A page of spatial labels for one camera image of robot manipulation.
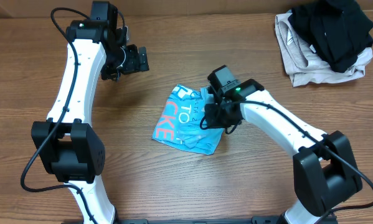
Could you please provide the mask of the light blue printed t-shirt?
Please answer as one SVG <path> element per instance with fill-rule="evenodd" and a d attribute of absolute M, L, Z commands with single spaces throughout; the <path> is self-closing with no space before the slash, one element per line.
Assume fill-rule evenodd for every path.
<path fill-rule="evenodd" d="M 213 154 L 224 130 L 203 130 L 200 127 L 201 123 L 206 124 L 202 121 L 204 106 L 213 102 L 214 96 L 206 88 L 197 91 L 176 85 L 167 99 L 152 139 L 186 152 Z"/>

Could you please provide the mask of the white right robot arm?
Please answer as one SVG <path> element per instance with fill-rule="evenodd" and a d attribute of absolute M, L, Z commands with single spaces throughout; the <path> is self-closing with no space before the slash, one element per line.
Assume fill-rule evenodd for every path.
<path fill-rule="evenodd" d="M 257 81 L 240 82 L 227 66 L 207 77 L 214 100 L 205 105 L 202 129 L 230 134 L 242 122 L 254 124 L 293 160 L 297 202 L 278 216 L 254 216 L 252 223 L 337 223 L 334 207 L 362 189 L 348 138 L 314 128 L 282 107 Z"/>

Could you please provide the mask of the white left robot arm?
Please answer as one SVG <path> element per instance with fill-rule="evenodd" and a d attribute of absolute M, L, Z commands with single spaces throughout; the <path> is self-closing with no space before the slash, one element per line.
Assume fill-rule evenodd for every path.
<path fill-rule="evenodd" d="M 105 147 L 92 128 L 92 106 L 99 80 L 149 69 L 146 49 L 129 43 L 122 13 L 108 1 L 93 1 L 62 31 L 67 63 L 60 90 L 45 121 L 32 125 L 34 157 L 68 188 L 84 223 L 118 223 L 118 212 L 103 184 Z"/>

